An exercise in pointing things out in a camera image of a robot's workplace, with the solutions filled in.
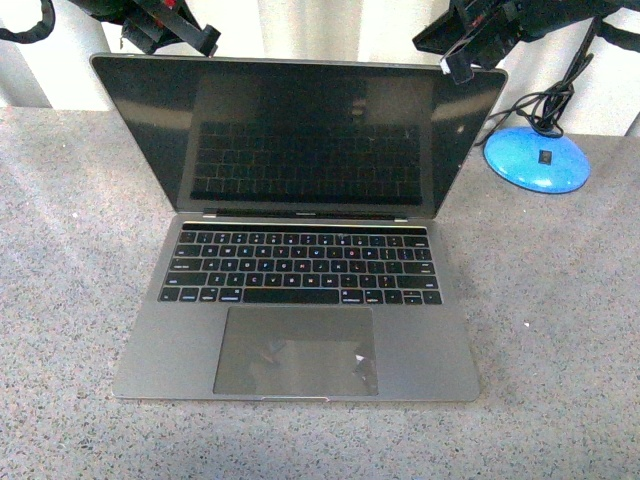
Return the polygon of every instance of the black screen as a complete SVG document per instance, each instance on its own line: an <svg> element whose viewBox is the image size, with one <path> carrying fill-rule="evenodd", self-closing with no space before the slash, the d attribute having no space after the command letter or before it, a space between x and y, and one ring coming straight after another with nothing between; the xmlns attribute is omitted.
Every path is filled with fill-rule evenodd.
<svg viewBox="0 0 640 480"><path fill-rule="evenodd" d="M440 207L504 83L439 71L105 56L92 64L178 210Z"/></svg>

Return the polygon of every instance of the blue lamp base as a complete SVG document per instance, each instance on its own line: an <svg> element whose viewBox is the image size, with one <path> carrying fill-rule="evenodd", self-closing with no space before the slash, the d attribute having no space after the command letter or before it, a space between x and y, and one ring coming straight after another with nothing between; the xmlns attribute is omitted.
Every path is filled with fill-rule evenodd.
<svg viewBox="0 0 640 480"><path fill-rule="evenodd" d="M572 192L591 174L587 157L575 143L567 137L544 137L530 127L494 133L484 156L498 175L534 192Z"/></svg>

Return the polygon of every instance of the laptop hinge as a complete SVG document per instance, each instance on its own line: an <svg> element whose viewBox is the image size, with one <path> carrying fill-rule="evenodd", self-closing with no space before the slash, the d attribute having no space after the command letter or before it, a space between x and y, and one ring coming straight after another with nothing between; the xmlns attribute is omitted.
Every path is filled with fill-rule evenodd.
<svg viewBox="0 0 640 480"><path fill-rule="evenodd" d="M220 217L258 217L258 218L309 218L332 220L384 220L388 222L405 223L406 217L397 215L376 215L372 213L329 213L329 212L291 212L278 210L236 210L225 208L205 208L205 218Z"/></svg>

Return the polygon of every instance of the power cord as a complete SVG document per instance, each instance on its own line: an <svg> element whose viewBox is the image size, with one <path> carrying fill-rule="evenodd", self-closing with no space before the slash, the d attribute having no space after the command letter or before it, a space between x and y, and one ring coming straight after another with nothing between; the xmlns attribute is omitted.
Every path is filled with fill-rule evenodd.
<svg viewBox="0 0 640 480"><path fill-rule="evenodd" d="M543 135L550 138L560 138L564 135L564 130L560 127L558 121L564 112L569 100L575 93L573 88L573 82L580 74L589 66L593 60L593 54L586 55L584 60L577 66L575 73L563 80L556 82L551 87L543 92L529 93L520 97L511 108L503 110L501 112L494 113L487 118L487 121L500 118L489 132L482 137L480 141L474 144L474 146L484 145L489 137L493 135L512 113L524 117L531 128ZM533 105L531 113L525 111L525 108Z"/></svg>

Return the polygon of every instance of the key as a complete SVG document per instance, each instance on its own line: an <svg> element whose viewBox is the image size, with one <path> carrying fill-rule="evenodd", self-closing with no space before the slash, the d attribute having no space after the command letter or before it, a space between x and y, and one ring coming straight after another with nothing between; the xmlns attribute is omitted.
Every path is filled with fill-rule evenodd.
<svg viewBox="0 0 640 480"><path fill-rule="evenodd" d="M245 303L319 303L340 302L338 290L317 288L247 288Z"/></svg>
<svg viewBox="0 0 640 480"><path fill-rule="evenodd" d="M378 286L380 288L396 288L396 278L392 275L378 276Z"/></svg>
<svg viewBox="0 0 640 480"><path fill-rule="evenodd" d="M351 243L359 247L369 246L369 238L366 235L354 235L351 237Z"/></svg>
<svg viewBox="0 0 640 480"><path fill-rule="evenodd" d="M316 236L312 234L304 234L300 236L300 243L303 245L315 245Z"/></svg>
<svg viewBox="0 0 640 480"><path fill-rule="evenodd" d="M367 264L362 260L351 260L349 262L349 273L364 273L367 271Z"/></svg>
<svg viewBox="0 0 640 480"><path fill-rule="evenodd" d="M249 273L245 285L247 287L261 287L264 275L262 273Z"/></svg>
<svg viewBox="0 0 640 480"><path fill-rule="evenodd" d="M284 243L287 245L298 245L300 243L300 235L297 233L286 233Z"/></svg>
<svg viewBox="0 0 640 480"><path fill-rule="evenodd" d="M358 276L357 275L340 275L340 286L343 288L351 288L358 286Z"/></svg>
<svg viewBox="0 0 640 480"><path fill-rule="evenodd" d="M389 304L402 303L402 292L400 290L385 290L384 301Z"/></svg>
<svg viewBox="0 0 640 480"><path fill-rule="evenodd" d="M184 272L187 270L200 270L202 266L202 260L199 258L174 258L171 260L171 265L169 267L170 270L175 270L176 272Z"/></svg>
<svg viewBox="0 0 640 480"><path fill-rule="evenodd" d="M360 275L361 288L376 288L377 286L375 275Z"/></svg>
<svg viewBox="0 0 640 480"><path fill-rule="evenodd" d="M298 273L285 273L283 285L285 287L299 287L302 283L302 276Z"/></svg>
<svg viewBox="0 0 640 480"><path fill-rule="evenodd" d="M195 302L198 299L197 288L183 288L180 291L181 302Z"/></svg>
<svg viewBox="0 0 640 480"><path fill-rule="evenodd" d="M333 260L331 262L331 271L333 273L344 273L349 269L346 260Z"/></svg>
<svg viewBox="0 0 640 480"><path fill-rule="evenodd" d="M402 237L390 236L387 238L387 245L390 247L402 247Z"/></svg>
<svg viewBox="0 0 640 480"><path fill-rule="evenodd" d="M227 286L240 287L244 284L244 273L230 273L227 277Z"/></svg>
<svg viewBox="0 0 640 480"><path fill-rule="evenodd" d="M293 260L278 260L276 262L276 272L290 272L293 270Z"/></svg>
<svg viewBox="0 0 640 480"><path fill-rule="evenodd" d="M221 288L220 289L221 302L239 302L241 298L242 298L241 288Z"/></svg>
<svg viewBox="0 0 640 480"><path fill-rule="evenodd" d="M317 273L306 273L302 276L302 286L304 287L319 287L320 275Z"/></svg>
<svg viewBox="0 0 640 480"><path fill-rule="evenodd" d="M413 250L410 248L399 248L398 249L398 260L413 260Z"/></svg>
<svg viewBox="0 0 640 480"><path fill-rule="evenodd" d="M211 243L213 241L213 233L212 232L200 232L198 234L198 239L196 241L198 243Z"/></svg>
<svg viewBox="0 0 640 480"><path fill-rule="evenodd" d="M251 245L243 245L242 247L238 248L238 256L241 258L253 257L253 250L254 249Z"/></svg>
<svg viewBox="0 0 640 480"><path fill-rule="evenodd" d="M401 262L387 262L387 273L402 273Z"/></svg>
<svg viewBox="0 0 640 480"><path fill-rule="evenodd" d="M238 269L241 272L253 272L256 269L256 262L255 258L241 260Z"/></svg>
<svg viewBox="0 0 640 480"><path fill-rule="evenodd" d="M324 247L310 247L309 248L309 257L310 258L324 258Z"/></svg>
<svg viewBox="0 0 640 480"><path fill-rule="evenodd" d="M259 272L273 272L275 269L275 262L273 260L260 260L258 262Z"/></svg>
<svg viewBox="0 0 640 480"><path fill-rule="evenodd" d="M231 245L229 247L222 247L220 249L221 257L235 257L236 256L237 247L235 245Z"/></svg>
<svg viewBox="0 0 640 480"><path fill-rule="evenodd" d="M219 287L221 285L224 285L226 279L226 273L212 273L211 275L209 275L209 281L207 282L207 285Z"/></svg>
<svg viewBox="0 0 640 480"><path fill-rule="evenodd" d="M351 236L350 235L336 235L336 245L351 245Z"/></svg>
<svg viewBox="0 0 640 480"><path fill-rule="evenodd" d="M338 287L338 275L329 273L322 275L322 286L327 288Z"/></svg>
<svg viewBox="0 0 640 480"><path fill-rule="evenodd" d="M313 261L313 271L314 272L328 272L329 271L329 260L314 260Z"/></svg>
<svg viewBox="0 0 640 480"><path fill-rule="evenodd" d="M234 233L231 237L231 243L247 243L248 237L246 233Z"/></svg>
<svg viewBox="0 0 640 480"><path fill-rule="evenodd" d="M364 301L361 290L342 290L340 298L342 303L362 303Z"/></svg>
<svg viewBox="0 0 640 480"><path fill-rule="evenodd" d="M229 235L227 232L221 232L221 233L216 233L215 236L213 237L213 242L214 243L229 243L229 241L231 240L231 235Z"/></svg>
<svg viewBox="0 0 640 480"><path fill-rule="evenodd" d="M380 260L396 260L396 251L393 248L381 248Z"/></svg>
<svg viewBox="0 0 640 480"><path fill-rule="evenodd" d="M342 247L327 247L327 258L342 258Z"/></svg>
<svg viewBox="0 0 640 480"><path fill-rule="evenodd" d="M365 290L364 301L372 304L382 303L382 290Z"/></svg>
<svg viewBox="0 0 640 480"><path fill-rule="evenodd" d="M202 250L201 245L178 245L176 247L176 257L197 257Z"/></svg>
<svg viewBox="0 0 640 480"><path fill-rule="evenodd" d="M333 235L318 235L320 245L333 245Z"/></svg>
<svg viewBox="0 0 640 480"><path fill-rule="evenodd" d="M215 302L218 298L217 288L203 288L200 290L201 302Z"/></svg>
<svg viewBox="0 0 640 480"><path fill-rule="evenodd" d="M204 261L204 265L202 266L202 270L205 271L213 271L215 272L220 268L220 259L219 258L208 258Z"/></svg>
<svg viewBox="0 0 640 480"><path fill-rule="evenodd" d="M218 251L220 247L218 245L205 245L202 247L202 256L203 257L216 257L218 255Z"/></svg>
<svg viewBox="0 0 640 480"><path fill-rule="evenodd" d="M258 245L264 243L264 233L252 233L249 235L249 243Z"/></svg>
<svg viewBox="0 0 640 480"><path fill-rule="evenodd" d="M426 248L416 248L413 252L416 260L431 260L431 250Z"/></svg>
<svg viewBox="0 0 640 480"><path fill-rule="evenodd" d="M269 233L267 235L266 242L269 245L280 245L282 243L281 233Z"/></svg>
<svg viewBox="0 0 640 480"><path fill-rule="evenodd" d="M204 285L206 281L207 281L206 273L170 272L167 275L167 280L164 283L166 285L172 285L172 286Z"/></svg>
<svg viewBox="0 0 640 480"><path fill-rule="evenodd" d="M267 273L264 277L265 287L279 287L282 285L282 274Z"/></svg>
<svg viewBox="0 0 640 480"><path fill-rule="evenodd" d="M406 303L407 305L422 305L422 297L408 297L405 295L404 303Z"/></svg>
<svg viewBox="0 0 640 480"><path fill-rule="evenodd" d="M276 247L273 249L273 256L276 258L288 258L289 247Z"/></svg>
<svg viewBox="0 0 640 480"><path fill-rule="evenodd" d="M293 264L293 271L306 273L311 271L311 260L295 260Z"/></svg>
<svg viewBox="0 0 640 480"><path fill-rule="evenodd" d="M424 303L428 303L431 305L442 304L440 292L422 292L422 298L424 298Z"/></svg>
<svg viewBox="0 0 640 480"><path fill-rule="evenodd" d="M178 295L180 295L180 289L174 287L165 287L162 289L160 293L160 301L161 302L175 302L178 300Z"/></svg>
<svg viewBox="0 0 640 480"><path fill-rule="evenodd" d="M387 242L382 235L373 235L369 238L369 245L372 247L386 247Z"/></svg>
<svg viewBox="0 0 640 480"><path fill-rule="evenodd" d="M271 247L258 247L256 248L256 257L269 258L271 256L271 252L272 252Z"/></svg>
<svg viewBox="0 0 640 480"><path fill-rule="evenodd" d="M365 260L377 260L378 259L378 249L377 248L363 248L362 249L362 258Z"/></svg>
<svg viewBox="0 0 640 480"><path fill-rule="evenodd" d="M433 263L430 262L405 262L403 266L404 273L426 273L427 275L436 273Z"/></svg>
<svg viewBox="0 0 640 480"><path fill-rule="evenodd" d="M383 262L367 262L367 269L369 273L384 273Z"/></svg>
<svg viewBox="0 0 640 480"><path fill-rule="evenodd" d="M220 264L220 270L223 272L235 272L238 269L238 259L232 258L229 260L223 260Z"/></svg>
<svg viewBox="0 0 640 480"><path fill-rule="evenodd" d="M306 258L307 251L308 251L307 247L292 247L291 258Z"/></svg>
<svg viewBox="0 0 640 480"><path fill-rule="evenodd" d="M358 259L360 258L360 249L357 247L345 248L344 249L344 258L348 259Z"/></svg>
<svg viewBox="0 0 640 480"><path fill-rule="evenodd" d="M398 288L419 288L421 290L436 290L436 277L429 275L398 275Z"/></svg>
<svg viewBox="0 0 640 480"><path fill-rule="evenodd" d="M178 241L180 243L193 243L196 241L196 232L182 232Z"/></svg>
<svg viewBox="0 0 640 480"><path fill-rule="evenodd" d="M405 247L429 247L427 237L404 237Z"/></svg>

